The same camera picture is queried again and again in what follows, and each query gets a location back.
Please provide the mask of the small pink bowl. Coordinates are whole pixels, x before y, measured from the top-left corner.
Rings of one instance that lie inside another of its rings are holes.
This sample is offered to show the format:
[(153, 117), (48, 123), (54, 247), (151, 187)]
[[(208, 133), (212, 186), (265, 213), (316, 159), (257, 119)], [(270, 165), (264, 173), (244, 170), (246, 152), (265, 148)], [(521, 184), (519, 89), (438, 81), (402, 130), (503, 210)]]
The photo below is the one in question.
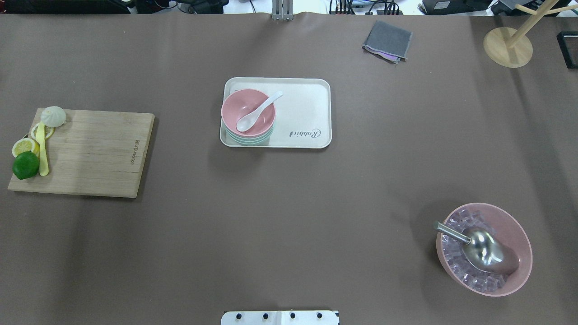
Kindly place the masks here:
[(257, 109), (269, 96), (254, 89), (238, 90), (230, 94), (221, 107), (221, 117), (225, 127), (236, 136), (256, 138), (270, 131), (276, 119), (276, 107), (270, 104), (260, 115), (254, 126), (245, 132), (237, 129), (239, 119)]

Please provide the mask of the white ceramic spoon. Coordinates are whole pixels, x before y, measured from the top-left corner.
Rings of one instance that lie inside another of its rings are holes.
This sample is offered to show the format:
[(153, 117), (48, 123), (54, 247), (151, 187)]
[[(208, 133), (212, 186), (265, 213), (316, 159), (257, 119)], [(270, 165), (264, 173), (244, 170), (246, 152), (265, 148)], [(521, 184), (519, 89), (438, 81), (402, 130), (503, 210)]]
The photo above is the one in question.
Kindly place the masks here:
[(274, 94), (272, 94), (270, 97), (268, 97), (265, 101), (263, 101), (263, 103), (261, 105), (259, 105), (257, 107), (257, 109), (255, 109), (251, 113), (248, 113), (248, 115), (245, 115), (244, 117), (242, 117), (241, 119), (239, 119), (237, 121), (237, 130), (239, 132), (245, 132), (245, 131), (248, 131), (250, 128), (252, 128), (254, 126), (254, 124), (256, 123), (257, 119), (262, 114), (262, 112), (270, 104), (274, 103), (274, 101), (276, 101), (277, 99), (279, 99), (282, 96), (283, 96), (283, 91), (277, 91)]

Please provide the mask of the cream rabbit tray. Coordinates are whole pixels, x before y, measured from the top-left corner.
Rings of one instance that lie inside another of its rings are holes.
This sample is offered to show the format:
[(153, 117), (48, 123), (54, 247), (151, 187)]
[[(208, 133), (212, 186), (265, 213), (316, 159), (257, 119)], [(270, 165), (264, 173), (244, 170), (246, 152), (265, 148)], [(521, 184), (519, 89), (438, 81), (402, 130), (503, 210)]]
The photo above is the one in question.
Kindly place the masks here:
[[(269, 97), (277, 91), (283, 96), (274, 101), (275, 129), (266, 142), (256, 147), (309, 148), (328, 146), (332, 139), (331, 89), (322, 79), (234, 77), (225, 83), (225, 99), (235, 91), (254, 89)], [(229, 147), (241, 145), (225, 134), (220, 127), (219, 137)]]

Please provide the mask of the metal ice scoop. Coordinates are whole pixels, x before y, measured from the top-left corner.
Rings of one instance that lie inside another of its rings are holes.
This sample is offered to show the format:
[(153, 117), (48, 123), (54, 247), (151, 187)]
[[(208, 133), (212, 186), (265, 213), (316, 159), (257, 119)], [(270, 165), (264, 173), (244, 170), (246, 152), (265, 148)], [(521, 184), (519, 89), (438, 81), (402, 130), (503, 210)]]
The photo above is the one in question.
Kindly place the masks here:
[(461, 251), (469, 263), (481, 271), (510, 275), (519, 268), (520, 259), (513, 249), (481, 227), (468, 227), (461, 232), (440, 222), (436, 222), (434, 227), (439, 233), (461, 243)]

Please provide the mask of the large pink ice bowl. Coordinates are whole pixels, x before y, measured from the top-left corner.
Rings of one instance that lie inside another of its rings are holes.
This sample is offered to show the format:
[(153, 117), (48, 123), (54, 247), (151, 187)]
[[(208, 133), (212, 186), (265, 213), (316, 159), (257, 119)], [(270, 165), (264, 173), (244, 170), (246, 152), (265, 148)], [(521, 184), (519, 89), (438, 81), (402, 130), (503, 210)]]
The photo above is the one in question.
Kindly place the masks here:
[(515, 218), (497, 206), (474, 202), (454, 209), (442, 222), (457, 231), (478, 226), (500, 243), (510, 247), (519, 259), (519, 268), (511, 275), (493, 275), (475, 269), (460, 249), (460, 243), (445, 234), (437, 234), (436, 253), (442, 267), (461, 286), (489, 297), (510, 295), (526, 284), (533, 267), (529, 238)]

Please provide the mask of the green lime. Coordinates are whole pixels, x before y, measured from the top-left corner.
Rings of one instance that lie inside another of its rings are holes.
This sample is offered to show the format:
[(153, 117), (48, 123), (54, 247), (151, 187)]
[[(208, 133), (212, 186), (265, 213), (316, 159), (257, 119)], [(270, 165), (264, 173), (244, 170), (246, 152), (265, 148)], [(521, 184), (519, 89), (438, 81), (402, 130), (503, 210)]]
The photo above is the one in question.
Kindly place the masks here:
[(40, 161), (36, 154), (31, 151), (22, 152), (13, 162), (12, 171), (17, 179), (23, 180), (35, 175), (39, 172)]

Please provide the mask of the yellow plastic knife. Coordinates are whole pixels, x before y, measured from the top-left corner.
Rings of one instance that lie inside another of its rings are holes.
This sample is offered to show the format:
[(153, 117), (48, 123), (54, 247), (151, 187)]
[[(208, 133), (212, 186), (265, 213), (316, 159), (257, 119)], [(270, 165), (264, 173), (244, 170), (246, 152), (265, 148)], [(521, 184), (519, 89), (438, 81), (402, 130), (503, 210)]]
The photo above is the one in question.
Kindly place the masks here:
[(45, 136), (45, 124), (40, 121), (35, 132), (35, 137), (39, 145), (39, 174), (41, 176), (46, 176), (49, 173), (49, 162), (46, 152)]

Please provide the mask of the black tray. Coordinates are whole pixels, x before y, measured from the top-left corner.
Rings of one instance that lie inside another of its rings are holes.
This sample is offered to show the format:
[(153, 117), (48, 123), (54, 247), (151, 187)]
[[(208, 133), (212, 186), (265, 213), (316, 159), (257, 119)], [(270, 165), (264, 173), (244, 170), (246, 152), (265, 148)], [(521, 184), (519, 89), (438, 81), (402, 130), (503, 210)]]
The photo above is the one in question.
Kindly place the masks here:
[(578, 32), (562, 31), (557, 35), (557, 41), (568, 69), (578, 68)]

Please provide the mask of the wooden mug tree stand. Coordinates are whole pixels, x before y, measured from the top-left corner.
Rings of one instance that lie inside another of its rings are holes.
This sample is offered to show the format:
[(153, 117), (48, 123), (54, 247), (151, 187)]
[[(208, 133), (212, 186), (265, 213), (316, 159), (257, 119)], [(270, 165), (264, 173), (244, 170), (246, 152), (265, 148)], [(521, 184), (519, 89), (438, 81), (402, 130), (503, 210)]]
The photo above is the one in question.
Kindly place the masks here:
[(531, 41), (526, 37), (527, 32), (548, 14), (560, 13), (578, 7), (577, 5), (570, 5), (553, 9), (556, 3), (556, 0), (546, 0), (536, 10), (516, 4), (516, 9), (528, 13), (530, 17), (519, 29), (499, 27), (489, 31), (483, 39), (485, 53), (494, 62), (504, 67), (520, 68), (528, 64), (532, 58), (533, 47)]

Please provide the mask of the wooden cutting board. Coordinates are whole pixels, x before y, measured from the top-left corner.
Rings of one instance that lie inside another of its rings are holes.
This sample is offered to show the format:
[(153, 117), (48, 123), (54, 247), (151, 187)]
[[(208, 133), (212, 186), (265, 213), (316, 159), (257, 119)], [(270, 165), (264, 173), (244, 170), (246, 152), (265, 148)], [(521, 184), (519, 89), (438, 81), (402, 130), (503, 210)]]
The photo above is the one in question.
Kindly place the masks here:
[(49, 173), (8, 189), (33, 193), (135, 198), (155, 117), (151, 113), (66, 109), (46, 141)]

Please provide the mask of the lemon slice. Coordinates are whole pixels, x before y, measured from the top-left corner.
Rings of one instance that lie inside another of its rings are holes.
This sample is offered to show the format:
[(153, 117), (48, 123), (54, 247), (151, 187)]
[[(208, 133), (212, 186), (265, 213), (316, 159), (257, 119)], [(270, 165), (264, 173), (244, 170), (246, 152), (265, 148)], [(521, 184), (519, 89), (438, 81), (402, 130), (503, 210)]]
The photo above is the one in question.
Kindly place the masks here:
[[(29, 131), (29, 138), (33, 139), (33, 140), (37, 140), (37, 130), (38, 127), (40, 126), (40, 123), (36, 123), (31, 130)], [(54, 134), (54, 130), (55, 128), (53, 127), (49, 127), (45, 124), (43, 124), (44, 130), (45, 130), (45, 139), (49, 139), (53, 134)]]
[(35, 156), (38, 157), (40, 153), (40, 146), (34, 139), (22, 138), (13, 144), (12, 155), (13, 157), (17, 157), (24, 152), (32, 152), (35, 154)]

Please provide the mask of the grey folded cloth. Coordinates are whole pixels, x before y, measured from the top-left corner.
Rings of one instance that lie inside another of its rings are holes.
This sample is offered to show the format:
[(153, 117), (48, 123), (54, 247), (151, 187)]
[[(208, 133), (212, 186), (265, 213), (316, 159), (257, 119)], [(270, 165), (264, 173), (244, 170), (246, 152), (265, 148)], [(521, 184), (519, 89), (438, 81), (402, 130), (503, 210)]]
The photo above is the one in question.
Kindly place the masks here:
[(407, 59), (407, 51), (413, 32), (396, 27), (384, 21), (376, 21), (362, 48), (385, 60), (398, 64)]

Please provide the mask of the white steamed bun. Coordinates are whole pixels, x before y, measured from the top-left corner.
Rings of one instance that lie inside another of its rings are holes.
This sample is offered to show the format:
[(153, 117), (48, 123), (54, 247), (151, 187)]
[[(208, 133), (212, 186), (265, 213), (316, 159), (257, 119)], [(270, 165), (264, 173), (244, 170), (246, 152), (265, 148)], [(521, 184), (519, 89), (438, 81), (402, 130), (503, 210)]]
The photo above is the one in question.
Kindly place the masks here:
[(58, 106), (46, 107), (41, 112), (41, 122), (52, 128), (60, 127), (67, 121), (67, 115), (64, 109)]

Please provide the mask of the green bowl stack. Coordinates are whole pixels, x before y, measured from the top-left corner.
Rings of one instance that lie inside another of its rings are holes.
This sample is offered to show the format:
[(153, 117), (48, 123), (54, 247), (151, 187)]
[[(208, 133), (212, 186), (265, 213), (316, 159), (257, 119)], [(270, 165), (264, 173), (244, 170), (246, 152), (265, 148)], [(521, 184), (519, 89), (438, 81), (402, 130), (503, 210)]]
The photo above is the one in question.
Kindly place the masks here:
[(266, 142), (270, 136), (273, 133), (273, 130), (275, 129), (275, 125), (273, 124), (273, 126), (270, 128), (270, 130), (266, 131), (266, 133), (260, 135), (260, 136), (256, 136), (256, 137), (242, 137), (239, 135), (234, 134), (232, 131), (230, 131), (225, 124), (221, 124), (221, 127), (223, 127), (223, 130), (225, 131), (225, 134), (227, 136), (229, 136), (229, 138), (231, 138), (232, 140), (234, 140), (235, 142), (241, 144), (241, 145), (245, 145), (245, 146), (253, 146), (253, 145), (258, 145), (262, 142)]

